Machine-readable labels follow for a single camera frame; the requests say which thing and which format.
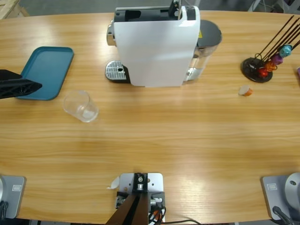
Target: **wood grain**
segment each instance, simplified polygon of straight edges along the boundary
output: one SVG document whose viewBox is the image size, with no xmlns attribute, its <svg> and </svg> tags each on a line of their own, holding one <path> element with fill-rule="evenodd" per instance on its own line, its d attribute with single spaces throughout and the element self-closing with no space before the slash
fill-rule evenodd
<svg viewBox="0 0 300 225">
<path fill-rule="evenodd" d="M 20 73 L 40 46 L 75 56 L 52 101 L 0 101 L 0 173 L 27 178 L 20 218 L 105 223 L 121 173 L 164 176 L 167 220 L 202 223 L 268 219 L 260 178 L 300 169 L 300 49 L 268 83 L 240 63 L 259 52 L 289 15 L 202 11 L 223 41 L 202 77 L 177 88 L 140 88 L 106 80 L 117 60 L 106 44 L 112 14 L 36 16 L 0 21 L 0 68 Z M 249 97 L 238 96 L 249 84 Z M 63 98 L 87 90 L 100 115 L 85 124 Z"/>
</svg>

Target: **teal plastic tray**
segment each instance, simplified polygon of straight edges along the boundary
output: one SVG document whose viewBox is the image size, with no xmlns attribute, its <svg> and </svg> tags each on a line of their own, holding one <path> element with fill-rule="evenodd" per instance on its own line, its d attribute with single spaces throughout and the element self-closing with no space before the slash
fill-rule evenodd
<svg viewBox="0 0 300 225">
<path fill-rule="evenodd" d="M 51 100 L 58 96 L 70 67 L 73 50 L 68 47 L 39 47 L 33 51 L 21 76 L 43 85 L 19 99 Z"/>
</svg>

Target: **clear plastic cup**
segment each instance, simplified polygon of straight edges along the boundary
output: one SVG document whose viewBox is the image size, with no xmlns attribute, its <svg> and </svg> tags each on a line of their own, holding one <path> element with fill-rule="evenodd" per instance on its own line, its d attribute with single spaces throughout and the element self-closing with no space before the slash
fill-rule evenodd
<svg viewBox="0 0 300 225">
<path fill-rule="evenodd" d="M 64 110 L 82 122 L 93 121 L 99 113 L 99 109 L 84 90 L 74 90 L 64 99 Z"/>
</svg>

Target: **capsule stand base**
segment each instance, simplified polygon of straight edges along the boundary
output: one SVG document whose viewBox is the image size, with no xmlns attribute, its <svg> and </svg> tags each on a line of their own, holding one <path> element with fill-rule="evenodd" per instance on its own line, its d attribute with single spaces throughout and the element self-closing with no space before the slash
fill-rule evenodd
<svg viewBox="0 0 300 225">
<path fill-rule="evenodd" d="M 260 59 L 248 58 L 244 60 L 241 65 L 240 69 L 243 75 L 251 81 L 264 83 L 272 79 L 273 72 L 268 72 L 266 77 L 260 77 L 257 71 L 258 68 L 264 67 L 264 62 Z"/>
</svg>

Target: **black cable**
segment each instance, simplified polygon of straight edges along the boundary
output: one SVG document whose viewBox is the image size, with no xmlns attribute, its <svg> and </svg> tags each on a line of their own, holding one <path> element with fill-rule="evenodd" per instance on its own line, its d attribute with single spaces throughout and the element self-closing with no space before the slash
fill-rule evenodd
<svg viewBox="0 0 300 225">
<path fill-rule="evenodd" d="M 272 210 L 286 225 L 295 224 L 294 221 L 289 218 L 278 206 L 274 206 Z"/>
<path fill-rule="evenodd" d="M 181 224 L 181 223 L 185 223 L 185 222 L 193 222 L 195 224 L 202 225 L 201 223 L 199 223 L 198 221 L 193 220 L 193 219 L 186 219 L 186 220 L 173 221 L 173 222 L 159 222 L 159 223 L 155 223 L 155 224 Z"/>
</svg>

